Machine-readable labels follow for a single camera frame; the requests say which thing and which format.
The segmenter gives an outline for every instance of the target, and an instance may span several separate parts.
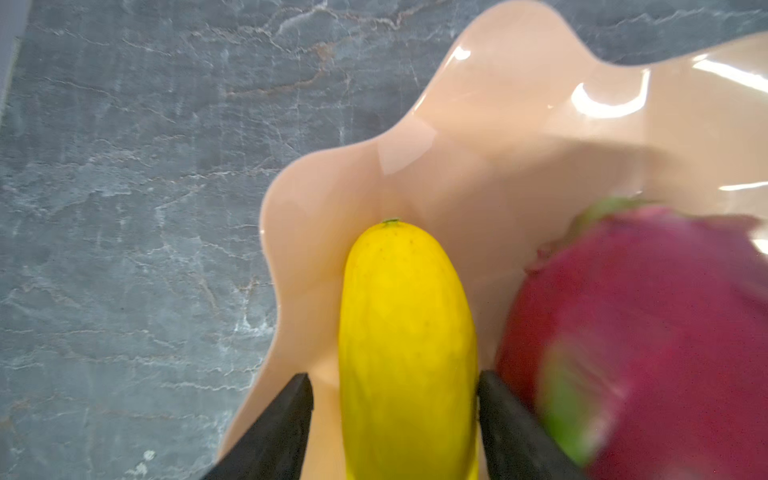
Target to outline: dragon fruit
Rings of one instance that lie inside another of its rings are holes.
[[[496,368],[594,480],[768,478],[756,225],[607,199],[531,265]]]

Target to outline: yellow fruit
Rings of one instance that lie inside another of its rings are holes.
[[[477,478],[475,325],[424,230],[389,220],[349,252],[339,374],[349,480]]]

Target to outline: bowl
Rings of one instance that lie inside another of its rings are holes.
[[[546,5],[489,9],[394,127],[300,158],[267,191],[260,233],[277,328],[220,454],[294,373],[308,372],[315,409],[302,478],[345,478],[343,267],[355,239],[383,219],[418,225],[443,245],[486,369],[523,266],[593,201],[639,194],[694,214],[765,217],[766,73],[768,35],[618,67],[596,59]],[[768,230],[755,242],[768,250]]]

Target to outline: gray tabletop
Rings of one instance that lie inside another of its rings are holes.
[[[492,0],[37,0],[0,128],[0,478],[195,478],[275,326],[271,180],[392,126]],[[760,0],[551,2],[607,60]]]

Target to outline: beige plate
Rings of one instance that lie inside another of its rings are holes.
[[[693,213],[765,217],[766,73],[768,35],[626,68],[593,57],[547,6],[488,10],[397,125],[302,157],[270,187],[261,239],[280,314],[221,452],[306,371],[315,410],[302,479],[344,478],[336,360],[343,266],[358,235],[385,218],[414,223],[443,245],[488,368],[522,266],[590,202],[641,192]]]

